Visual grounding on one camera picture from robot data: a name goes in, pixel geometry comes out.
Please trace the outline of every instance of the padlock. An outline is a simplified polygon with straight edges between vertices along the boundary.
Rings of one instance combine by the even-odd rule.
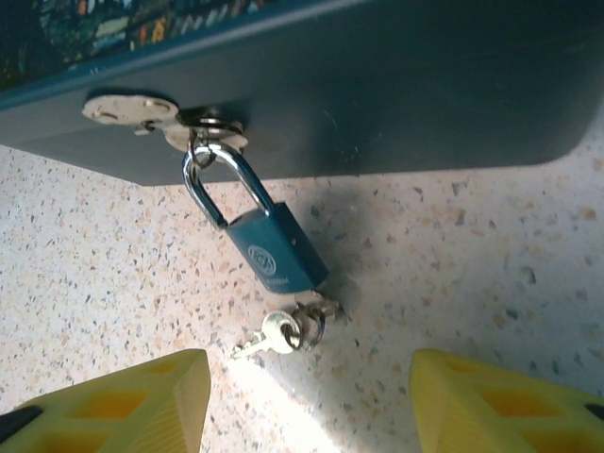
[[[201,164],[198,157],[203,156]],[[199,178],[214,161],[226,165],[242,182],[258,207],[228,222]],[[285,203],[275,203],[242,154],[226,143],[190,140],[183,164],[185,186],[210,222],[237,246],[264,287],[277,294],[316,288],[328,274],[309,238]]]

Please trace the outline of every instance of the small key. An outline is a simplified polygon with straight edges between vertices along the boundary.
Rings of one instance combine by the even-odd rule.
[[[283,328],[290,328],[290,342],[293,346],[300,343],[300,326],[293,317],[281,310],[271,311],[262,321],[260,331],[254,332],[254,339],[243,346],[235,346],[230,358],[233,361],[249,357],[260,351],[273,350],[279,354],[290,354],[294,349],[285,340]]]

